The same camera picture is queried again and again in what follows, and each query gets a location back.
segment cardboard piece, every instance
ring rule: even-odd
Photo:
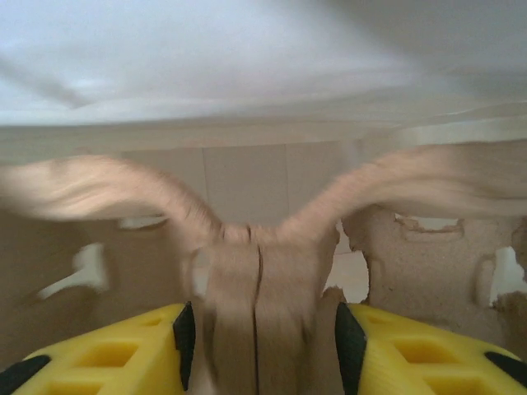
[[[488,306],[494,253],[511,245],[520,224],[518,218],[462,220],[443,231],[426,231],[396,221],[382,207],[343,221],[350,248],[364,253],[370,270],[365,303],[504,346],[525,358],[527,346],[518,342],[525,330],[522,306],[527,306],[518,300],[524,299],[508,295],[501,308]]]

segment white surface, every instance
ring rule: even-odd
[[[527,292],[525,271],[516,261],[516,253],[512,247],[498,249],[489,305],[493,306],[498,296],[517,291]]]
[[[0,124],[448,123],[527,99],[526,19],[491,0],[6,0]]]
[[[103,255],[104,247],[100,243],[88,244],[73,257],[75,272],[54,284],[45,287],[38,295],[42,299],[72,286],[89,286],[104,292],[109,289],[108,276]]]

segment yellow plastic block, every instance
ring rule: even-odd
[[[361,304],[365,333],[358,395],[527,395],[485,357],[500,347]],[[172,323],[183,304],[128,319],[39,350],[51,361],[14,395],[183,395]]]
[[[350,310],[366,333],[360,395],[527,395],[485,357],[510,352],[361,304]]]
[[[172,323],[183,304],[39,350],[49,362],[16,395],[183,395]]]

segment black rubber tab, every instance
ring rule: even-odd
[[[498,368],[527,388],[527,364],[497,352],[486,352],[485,356]]]
[[[366,355],[366,334],[345,303],[340,303],[337,307],[335,344],[344,393],[357,395]]]
[[[178,318],[172,324],[175,348],[180,352],[180,378],[185,391],[189,390],[190,371],[196,343],[196,323],[192,304],[187,302]]]
[[[12,395],[18,388],[44,368],[51,358],[38,355],[11,365],[0,373],[0,395]]]

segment white fabric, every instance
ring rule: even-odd
[[[0,125],[434,122],[526,99],[526,20],[491,0],[6,0]]]

